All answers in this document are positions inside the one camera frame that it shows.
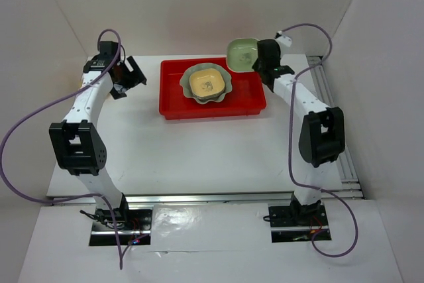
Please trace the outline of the green square dish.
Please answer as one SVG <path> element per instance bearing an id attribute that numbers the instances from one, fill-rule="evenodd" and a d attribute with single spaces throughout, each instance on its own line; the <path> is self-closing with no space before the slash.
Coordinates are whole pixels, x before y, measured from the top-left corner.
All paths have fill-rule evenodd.
<path id="1" fill-rule="evenodd" d="M 253 71 L 253 64 L 258 58 L 258 39 L 238 38 L 227 46 L 226 63 L 229 70 L 236 73 Z"/>

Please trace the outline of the large green scalloped bowl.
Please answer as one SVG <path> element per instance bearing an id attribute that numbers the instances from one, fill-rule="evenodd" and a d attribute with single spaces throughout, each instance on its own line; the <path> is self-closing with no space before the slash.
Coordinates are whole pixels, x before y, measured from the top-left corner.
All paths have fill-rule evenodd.
<path id="1" fill-rule="evenodd" d="M 210 97 L 210 98 L 207 98 L 207 99 L 200 99 L 200 98 L 196 97 L 191 92 L 191 88 L 189 86 L 189 77 L 196 71 L 209 69 L 209 68 L 215 68 L 221 73 L 221 75 L 222 75 L 222 77 L 225 81 L 225 89 L 220 94 L 217 94 L 213 97 Z M 224 69 L 224 67 L 219 66 L 218 64 L 210 63 L 210 62 L 200 63 L 200 64 L 196 64 L 194 66 L 189 67 L 183 73 L 183 76 L 180 79 L 180 86 L 182 87 L 184 97 L 189 98 L 189 99 L 194 99 L 198 104 L 201 104 L 201 105 L 205 105 L 209 102 L 220 103 L 224 100 L 226 94 L 232 92 L 232 90 L 233 90 L 232 77 L 231 77 L 230 73 L 228 71 L 226 71 L 226 69 Z"/>

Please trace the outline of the yellow square dish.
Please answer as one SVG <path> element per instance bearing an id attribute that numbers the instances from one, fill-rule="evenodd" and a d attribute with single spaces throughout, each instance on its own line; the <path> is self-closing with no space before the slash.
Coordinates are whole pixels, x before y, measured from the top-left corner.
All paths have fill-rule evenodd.
<path id="1" fill-rule="evenodd" d="M 194 72 L 189 77 L 191 92 L 200 99 L 207 99 L 220 94 L 225 89 L 225 81 L 215 68 Z"/>

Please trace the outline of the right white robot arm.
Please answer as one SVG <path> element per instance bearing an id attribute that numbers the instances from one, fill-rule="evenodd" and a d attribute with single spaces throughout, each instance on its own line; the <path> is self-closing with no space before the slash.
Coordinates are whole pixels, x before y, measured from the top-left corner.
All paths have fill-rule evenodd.
<path id="1" fill-rule="evenodd" d="M 277 40 L 258 41 L 257 55 L 252 69 L 271 92 L 289 105 L 291 116 L 301 120 L 297 149 L 310 169 L 304 177 L 290 177 L 295 190 L 287 216 L 295 224 L 305 225 L 318 214 L 321 190 L 331 167 L 345 150 L 344 114 L 340 108 L 320 101 L 295 78 L 289 66 L 281 65 Z"/>

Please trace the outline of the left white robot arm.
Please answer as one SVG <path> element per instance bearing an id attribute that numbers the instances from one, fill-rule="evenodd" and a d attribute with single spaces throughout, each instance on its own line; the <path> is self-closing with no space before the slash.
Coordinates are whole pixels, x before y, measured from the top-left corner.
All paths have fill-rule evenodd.
<path id="1" fill-rule="evenodd" d="M 146 84 L 146 77 L 132 56 L 120 57 L 118 42 L 101 41 L 98 50 L 83 67 L 84 91 L 76 95 L 64 119 L 50 125 L 49 135 L 58 166 L 96 194 L 91 218 L 124 229 L 131 221 L 129 205 L 106 170 L 107 149 L 97 122 L 108 96 L 124 98 L 128 90 Z"/>

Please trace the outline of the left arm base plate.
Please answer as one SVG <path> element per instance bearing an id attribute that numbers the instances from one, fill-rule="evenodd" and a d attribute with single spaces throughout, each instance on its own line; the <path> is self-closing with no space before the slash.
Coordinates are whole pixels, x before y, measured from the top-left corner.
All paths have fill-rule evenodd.
<path id="1" fill-rule="evenodd" d="M 92 221 L 89 246 L 115 246 L 115 230 L 110 213 L 97 209 L 95 213 L 79 211 Z M 152 228 L 152 209 L 130 209 L 124 220 L 118 213 L 115 215 L 120 245 L 131 243 L 135 246 L 150 245 Z"/>

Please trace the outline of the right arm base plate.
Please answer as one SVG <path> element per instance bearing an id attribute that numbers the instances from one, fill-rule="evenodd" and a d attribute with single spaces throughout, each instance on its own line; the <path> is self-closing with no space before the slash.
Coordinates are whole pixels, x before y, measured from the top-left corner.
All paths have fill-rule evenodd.
<path id="1" fill-rule="evenodd" d="M 263 221 L 270 225 L 273 243 L 306 242 L 316 235 L 316 241 L 330 241 L 331 232 L 324 205 L 306 217 L 294 217 L 288 206 L 269 206 Z"/>

